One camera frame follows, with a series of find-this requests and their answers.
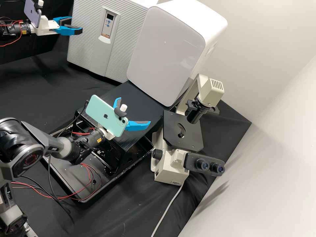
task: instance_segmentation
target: microscope focus knob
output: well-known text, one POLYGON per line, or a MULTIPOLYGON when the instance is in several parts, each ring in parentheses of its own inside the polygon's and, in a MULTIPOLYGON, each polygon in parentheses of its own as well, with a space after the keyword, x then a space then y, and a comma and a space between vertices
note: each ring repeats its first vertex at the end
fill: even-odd
POLYGON ((159 149, 154 149, 152 152, 152 157, 157 160, 161 160, 163 151, 159 149))

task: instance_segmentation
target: white wall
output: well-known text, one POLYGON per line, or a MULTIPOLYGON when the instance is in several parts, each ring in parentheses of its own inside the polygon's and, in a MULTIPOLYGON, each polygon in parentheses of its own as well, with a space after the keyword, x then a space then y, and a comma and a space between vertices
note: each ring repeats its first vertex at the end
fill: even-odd
POLYGON ((180 237, 316 236, 316 57, 257 118, 180 237))
POLYGON ((202 73, 222 81, 223 100, 253 120, 316 54, 316 1, 199 1, 228 20, 202 73))

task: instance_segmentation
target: silver metal part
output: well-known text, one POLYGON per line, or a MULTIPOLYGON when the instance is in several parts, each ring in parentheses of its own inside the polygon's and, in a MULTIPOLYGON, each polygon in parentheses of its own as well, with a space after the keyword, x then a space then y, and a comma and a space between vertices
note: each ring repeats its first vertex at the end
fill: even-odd
POLYGON ((71 144, 71 141, 68 138, 58 137, 57 139, 58 139, 59 142, 64 144, 64 147, 61 150, 59 150, 58 153, 55 153, 54 157, 57 158, 57 159, 63 159, 63 158, 67 157, 70 154, 71 149, 72 149, 72 144, 71 144))

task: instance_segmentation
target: wire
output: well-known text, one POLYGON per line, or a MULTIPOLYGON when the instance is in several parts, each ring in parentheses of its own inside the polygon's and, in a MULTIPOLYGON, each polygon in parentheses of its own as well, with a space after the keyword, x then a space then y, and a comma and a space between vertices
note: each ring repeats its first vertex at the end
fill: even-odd
POLYGON ((69 210, 67 211, 67 209, 58 201, 58 198, 57 198, 56 194, 54 193, 53 186, 52 186, 52 182, 51 182, 51 180, 50 180, 50 168, 49 168, 49 167, 50 167, 50 160, 51 160, 51 158, 52 158, 52 153, 49 154, 49 159, 48 159, 48 182, 49 182, 50 189, 52 190, 53 196, 54 196, 56 202, 58 203, 58 205, 60 205, 61 208, 67 213, 67 215, 68 215, 69 218, 71 219, 71 222, 72 222, 73 224, 75 224, 75 222, 74 222, 72 216, 70 215, 70 211, 69 211, 69 210))
POLYGON ((90 133, 77 133, 77 132, 71 132, 71 133, 73 133, 73 134, 76 134, 76 135, 90 135, 90 133))
POLYGON ((86 100, 85 105, 83 106, 83 109, 82 109, 82 111, 80 112, 80 114, 79 114, 77 117, 75 117, 75 119, 74 119, 73 121, 71 121, 71 123, 70 123, 67 127, 65 127, 65 128, 58 134, 57 137, 59 137, 70 125, 72 125, 72 124, 80 117, 80 115, 83 113, 83 111, 84 111, 85 108, 87 107, 88 103, 89 103, 89 101, 86 100))
POLYGON ((21 27, 21 21, 22 21, 22 20, 15 21, 14 23, 10 24, 10 25, 13 25, 13 24, 15 24, 16 22, 19 22, 19 26, 20 26, 20 37, 19 37, 19 38, 17 38, 16 40, 14 40, 14 41, 10 42, 10 43, 4 44, 4 45, 0 45, 0 47, 5 47, 5 46, 8 46, 8 45, 13 44, 13 43, 15 43, 15 42, 17 42, 18 40, 20 40, 20 39, 21 39, 21 37, 22 37, 22 27, 21 27))
POLYGON ((25 176, 25 175, 21 175, 20 177, 23 177, 23 178, 26 178, 28 180, 31 180, 33 183, 36 183, 45 193, 47 193, 48 195, 51 196, 51 198, 53 198, 53 196, 45 189, 43 188, 43 186, 41 186, 37 181, 35 181, 34 179, 28 177, 28 176, 25 176))
POLYGON ((167 206, 167 208, 166 208, 164 214, 163 214, 162 217, 160 218, 158 224, 156 225, 156 228, 154 229, 153 233, 151 234, 151 237, 154 237, 154 235, 155 235, 155 233, 156 233, 156 231, 157 231, 157 229, 158 229, 160 223, 162 222, 162 220, 164 219, 165 215, 167 214, 167 212, 168 212, 168 210, 169 210, 171 204, 173 203, 173 201, 175 200, 175 198, 179 195, 179 193, 180 193, 180 191, 181 191, 181 189, 182 189, 182 187, 183 187, 183 183, 182 183, 182 185, 180 186, 180 188, 179 188, 179 190, 177 191, 177 193, 176 193, 176 194, 174 195, 174 197, 171 199, 171 201, 170 201, 169 205, 167 206))
MULTIPOLYGON (((93 177, 93 173, 92 173, 92 170, 91 170, 91 169, 93 169, 93 170, 95 171, 95 173, 100 177, 100 183, 102 183, 102 179, 101 179, 100 174, 99 174, 98 172, 96 172, 96 170, 95 170, 92 166, 87 165, 87 164, 84 164, 84 163, 81 163, 81 165, 84 166, 84 167, 86 168, 87 172, 88 172, 89 183, 88 183, 85 187, 83 187, 81 190, 79 190, 79 191, 77 191, 77 192, 75 192, 75 193, 72 193, 72 194, 67 195, 67 196, 60 196, 60 197, 58 197, 58 199, 61 199, 60 201, 64 201, 64 200, 70 198, 71 196, 80 193, 80 192, 83 191, 89 184, 91 184, 91 182, 93 181, 93 178, 91 179, 91 176, 90 176, 90 172, 91 172, 92 177, 93 177)), ((29 179, 30 179, 31 181, 35 182, 36 184, 38 184, 38 183, 37 183, 35 180, 33 180, 32 178, 29 178, 29 179)), ((53 196, 52 196, 52 194, 48 193, 48 192, 47 192, 44 188, 42 188, 42 187, 38 187, 38 186, 35 186, 35 185, 31 185, 31 184, 28 184, 28 183, 22 183, 22 182, 18 182, 18 181, 16 181, 16 182, 11 182, 11 183, 12 183, 12 184, 18 184, 18 185, 26 186, 26 187, 13 187, 13 188, 32 188, 32 189, 35 190, 39 195, 41 195, 41 196, 43 196, 43 197, 46 197, 46 198, 52 198, 52 199, 54 199, 53 196), (44 195, 44 194, 38 192, 36 189, 43 190, 44 192, 46 192, 46 193, 47 193, 48 195, 50 195, 50 196, 44 195)), ((85 200, 85 199, 89 198, 92 194, 90 194, 88 197, 83 198, 83 199, 75 199, 75 198, 71 198, 71 199, 74 199, 74 200, 85 200)))
MULTIPOLYGON (((75 122, 75 121, 79 118, 79 116, 83 113, 83 111, 84 111, 85 108, 87 107, 88 102, 89 102, 88 100, 85 101, 85 105, 83 106, 83 109, 82 109, 82 111, 80 112, 80 114, 79 114, 77 117, 75 117, 75 119, 74 119, 73 121, 71 121, 71 123, 70 123, 68 126, 66 126, 66 127, 58 134, 57 137, 59 137, 70 125, 72 125, 73 122, 75 122)), ((50 163, 51 163, 51 158, 52 158, 52 153, 49 154, 49 158, 48 158, 48 182, 49 182, 50 189, 51 189, 51 191, 52 191, 52 193, 53 193, 53 196, 56 198, 56 200, 58 200, 58 198, 56 197, 55 192, 54 192, 54 190, 53 190, 52 182, 51 182, 51 180, 50 180, 50 163)))
POLYGON ((13 20, 11 18, 7 17, 7 16, 2 16, 2 17, 0 17, 0 19, 1 18, 7 18, 7 19, 9 19, 11 21, 11 24, 13 23, 13 20))

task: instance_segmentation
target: black fabric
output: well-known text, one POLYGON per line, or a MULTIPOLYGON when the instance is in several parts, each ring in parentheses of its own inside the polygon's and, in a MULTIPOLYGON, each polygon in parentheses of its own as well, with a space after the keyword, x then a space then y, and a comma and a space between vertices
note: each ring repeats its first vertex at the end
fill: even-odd
MULTIPOLYGON (((60 40, 52 52, 1 66, 0 118, 16 117, 51 132, 73 118, 74 111, 92 94, 103 94, 118 85, 69 65, 67 38, 60 40)), ((227 161, 250 122, 222 101, 219 109, 220 116, 205 115, 201 119, 203 152, 227 161)), ((42 163, 25 175, 49 190, 47 170, 42 163)), ((150 159, 145 159, 89 206, 76 206, 68 201, 74 226, 53 200, 30 189, 14 189, 14 194, 39 236, 150 236, 179 188, 153 180, 150 159)), ((190 173, 155 236, 177 236, 213 181, 214 177, 190 173)), ((66 194, 55 179, 52 185, 56 194, 66 194)))

